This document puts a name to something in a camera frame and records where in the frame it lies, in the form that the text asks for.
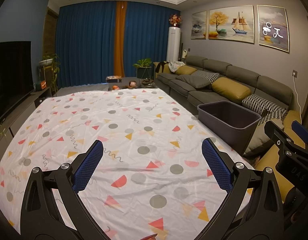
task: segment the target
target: white air conditioner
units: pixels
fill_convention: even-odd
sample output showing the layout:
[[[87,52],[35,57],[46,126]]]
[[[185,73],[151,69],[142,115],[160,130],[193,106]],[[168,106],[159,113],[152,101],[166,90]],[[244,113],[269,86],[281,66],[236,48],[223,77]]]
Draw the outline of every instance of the white air conditioner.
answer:
[[[181,29],[177,27],[169,27],[166,61],[178,61],[180,50]]]

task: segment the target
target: tv stand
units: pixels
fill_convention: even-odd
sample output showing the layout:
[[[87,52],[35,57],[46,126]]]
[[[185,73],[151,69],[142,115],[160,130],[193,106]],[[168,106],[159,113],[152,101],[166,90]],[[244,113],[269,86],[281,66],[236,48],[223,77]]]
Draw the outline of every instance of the tv stand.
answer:
[[[42,91],[32,92],[5,117],[0,126],[0,161],[15,134],[32,112],[41,104],[41,100],[51,96],[49,87]]]

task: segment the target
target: white power cable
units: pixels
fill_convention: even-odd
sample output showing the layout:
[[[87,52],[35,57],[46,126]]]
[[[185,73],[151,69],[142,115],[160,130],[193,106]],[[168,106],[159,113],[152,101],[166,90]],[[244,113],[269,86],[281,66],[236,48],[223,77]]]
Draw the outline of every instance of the white power cable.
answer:
[[[294,83],[294,90],[295,90],[295,93],[296,93],[296,101],[298,102],[298,105],[300,107],[300,118],[301,118],[301,124],[302,124],[301,106],[299,104],[299,95],[298,95],[298,92],[296,91],[296,87],[295,87],[295,73],[294,72],[293,72],[293,83]]]

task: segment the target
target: flower arrangement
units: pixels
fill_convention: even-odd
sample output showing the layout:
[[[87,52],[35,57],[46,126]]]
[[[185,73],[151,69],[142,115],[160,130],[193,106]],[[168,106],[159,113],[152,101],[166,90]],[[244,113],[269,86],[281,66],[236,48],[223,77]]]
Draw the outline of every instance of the flower arrangement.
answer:
[[[177,14],[173,14],[173,15],[170,16],[170,19],[168,21],[173,26],[180,25],[180,23],[182,22],[182,16],[178,16]]]

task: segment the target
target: blue curtain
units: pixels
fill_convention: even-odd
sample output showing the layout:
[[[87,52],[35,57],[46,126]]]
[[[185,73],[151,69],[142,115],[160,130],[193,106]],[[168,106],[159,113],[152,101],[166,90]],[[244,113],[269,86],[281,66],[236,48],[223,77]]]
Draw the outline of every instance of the blue curtain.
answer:
[[[59,88],[98,84],[113,75],[115,13],[115,1],[61,7],[55,42]]]
[[[133,64],[140,59],[166,60],[168,28],[171,26],[168,19],[172,14],[180,14],[180,11],[147,3],[127,3],[124,35],[126,77],[135,77]]]

